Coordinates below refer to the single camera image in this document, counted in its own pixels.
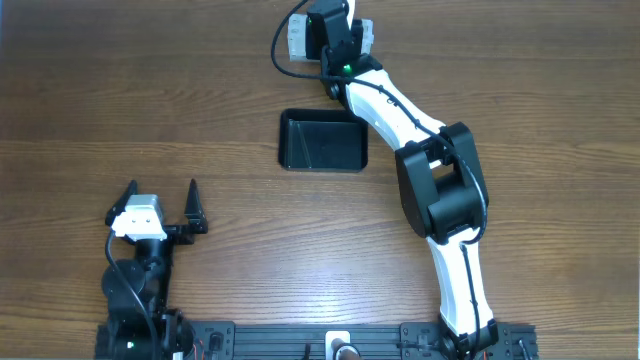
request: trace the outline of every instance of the wire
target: wire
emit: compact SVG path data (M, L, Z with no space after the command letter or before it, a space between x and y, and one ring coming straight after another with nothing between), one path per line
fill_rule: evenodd
M380 93L385 94L386 96L388 96L389 99L391 100L391 102L395 106L399 107L402 110L402 112L405 113L405 115L407 115L409 120L411 120L411 122L415 125L415 127L417 129L420 129L421 131L423 131L424 133L426 133L430 137L434 138L436 141L438 141L440 144L442 144L446 149L448 149L449 153L453 157L455 157L456 160L458 160L458 164L460 164L460 166L462 166L462 168L467 172L467 174L471 178L471 181L473 182L473 185L476 188L476 190L478 192L478 195L480 197L480 203L482 205L482 221L481 221L481 224L480 224L480 230L478 231L478 234L476 234L476 236L472 240L463 241L462 243L465 244L465 245L473 245L473 244L477 243L478 241L480 241L480 239L482 238L482 236L484 235L484 233L485 233L485 231L487 229L487 218L488 218L487 202L486 202L486 200L484 198L484 193L482 192L482 189L480 188L480 184L478 183L478 179L476 179L476 176L473 174L473 171L471 171L471 168L469 167L467 162L462 158L462 156L460 156L460 154L458 154L458 152L456 151L456 149L453 147L453 145L450 142L448 142L440 134L436 134L435 132L433 132L433 131L427 129L426 127L424 127L424 125L422 125L422 123L420 123L420 121L413 116L413 114L409 111L409 109L407 109L407 107L400 100L398 100L398 98L395 95L393 95L390 91L385 89L382 85L375 85L375 84L370 83L368 81L356 79L356 78L353 78L353 77L295 73L295 72L291 72L291 71L283 68L282 66L280 66L280 64L278 64L278 60L276 59L276 45L278 44L278 38L280 37L280 33L282 32L282 29L284 28L284 26L289 21L289 18L293 14L295 14L296 11L298 11L301 7L303 7L307 2L309 2L309 0L300 1L300 3L298 5L296 5L293 9L291 9L291 11L289 11L287 16L282 20L282 22L278 26L278 29L276 30L276 33L273 36L273 41L271 42L271 62L273 63L273 66L275 66L275 68L278 69L278 71L280 71L284 75L287 75L287 76L290 76L290 77L294 77L294 78L298 78L298 79L308 79L308 80L335 81L335 82L342 83L342 84L345 84L345 85L346 84L350 84L350 83L354 83L354 84L359 84L359 85L367 86L367 87L370 87L372 89L378 90Z
M116 264L116 262L113 260L113 256L111 256L111 243L113 242L113 238L115 237L115 235L116 235L115 231L113 230L109 231L109 235L107 236L107 243L104 245L104 252L105 252L105 255L107 256L107 261L109 262L109 265L111 265L111 268L116 273L116 277L118 278L122 286L124 286L129 291L129 293L133 297L133 301L135 305L138 306L140 313L142 313L144 320L147 322L147 326L149 326L149 332L151 333L151 346L153 346L151 359L156 360L158 355L157 354L158 333L156 333L156 326L153 324L153 320L151 320L151 318L149 317L149 314L147 314L147 311L144 308L142 301L138 297L138 294L136 294L136 291L133 290L133 287L131 287L131 284L122 273L122 270L120 270L120 267L118 267L118 264Z
M469 264L469 254L467 254L467 246L460 245L462 256L464 257L464 266L467 268L467 279L469 280L469 291L471 292L471 304L473 304L473 313L476 318L476 344L469 353L469 359L474 360L478 347L480 346L480 312L478 311L478 302L476 301L476 292L473 289L473 277L471 276L471 265Z

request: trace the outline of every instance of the wooden tabletop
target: wooden tabletop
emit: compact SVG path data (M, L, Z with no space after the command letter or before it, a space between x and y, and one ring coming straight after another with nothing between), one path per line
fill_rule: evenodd
M170 296L191 319L436 320L431 254L377 134L358 174L276 161L285 108L338 108L271 65L294 5L5 0L0 357L93 356L104 215L131 179L170 222L199 182L210 232L176 249ZM635 358L640 3L363 0L356 17L374 20L373 54L405 95L474 133L496 318L536 325L544 358Z

